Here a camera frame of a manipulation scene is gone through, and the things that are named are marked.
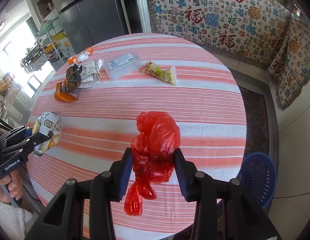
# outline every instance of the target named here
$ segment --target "knotted plastic bag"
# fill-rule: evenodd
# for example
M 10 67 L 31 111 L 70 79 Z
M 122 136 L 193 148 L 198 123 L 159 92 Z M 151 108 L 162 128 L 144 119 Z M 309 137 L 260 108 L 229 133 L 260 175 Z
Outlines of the knotted plastic bag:
M 166 112 L 142 112 L 137 117 L 139 135 L 131 142 L 136 181 L 127 192 L 124 210 L 130 216 L 143 212 L 143 198 L 156 199 L 150 183 L 168 182 L 174 169 L 174 151 L 180 146 L 180 131 Z

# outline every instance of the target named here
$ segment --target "container label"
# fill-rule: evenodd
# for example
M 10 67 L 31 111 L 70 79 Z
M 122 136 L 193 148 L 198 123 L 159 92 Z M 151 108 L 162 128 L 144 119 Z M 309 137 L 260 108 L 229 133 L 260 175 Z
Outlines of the container label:
M 112 60 L 111 62 L 109 62 L 109 66 L 111 68 L 115 68 L 117 66 L 120 66 L 120 65 L 124 65 L 124 64 L 127 64 L 128 62 L 134 60 L 135 58 L 131 55 L 131 54 L 126 54 L 124 56 L 121 56 L 121 57 L 118 57 L 118 58 L 115 58 L 114 60 Z

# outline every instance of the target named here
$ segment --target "blue trash can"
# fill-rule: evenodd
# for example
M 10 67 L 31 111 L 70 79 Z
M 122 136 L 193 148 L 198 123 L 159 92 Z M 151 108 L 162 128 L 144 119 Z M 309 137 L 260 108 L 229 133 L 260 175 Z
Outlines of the blue trash can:
M 247 156 L 237 178 L 262 208 L 271 201 L 275 192 L 276 170 L 272 159 L 265 153 Z

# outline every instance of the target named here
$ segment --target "round table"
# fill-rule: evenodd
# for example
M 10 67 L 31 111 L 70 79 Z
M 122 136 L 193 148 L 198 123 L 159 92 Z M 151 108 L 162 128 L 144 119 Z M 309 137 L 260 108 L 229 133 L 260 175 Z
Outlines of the round table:
M 173 86 L 140 70 L 111 82 L 102 69 L 100 83 L 81 89 L 79 100 L 54 99 L 57 82 L 65 79 L 66 63 L 47 83 L 30 116 L 32 125 L 45 111 L 62 115 L 63 132 L 56 147 L 42 157 L 29 155 L 27 168 L 33 186 L 46 205 L 68 178 L 93 179 L 120 160 L 138 134 L 141 112 L 166 111 L 181 131 L 185 159 L 214 179 L 229 181 L 240 170 L 246 142 L 243 99 L 231 72 L 201 47 L 162 34 L 131 34 L 94 46 L 88 60 L 105 62 L 135 52 L 145 64 L 176 66 L 179 84 Z M 135 177 L 132 172 L 128 187 Z M 156 200 L 143 200 L 143 214 L 128 216 L 125 197 L 112 203 L 117 239 L 161 239 L 194 220 L 196 203 L 181 195 L 175 172 L 169 182 L 152 185 Z M 84 209 L 84 236 L 89 237 L 89 201 Z

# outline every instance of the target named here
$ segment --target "plastic box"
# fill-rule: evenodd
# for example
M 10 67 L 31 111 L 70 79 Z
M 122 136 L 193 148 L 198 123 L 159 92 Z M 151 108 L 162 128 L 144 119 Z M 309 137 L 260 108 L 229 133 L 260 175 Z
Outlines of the plastic box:
M 111 81 L 141 69 L 141 67 L 142 63 L 134 52 L 124 54 L 109 62 L 105 62 L 105 70 Z

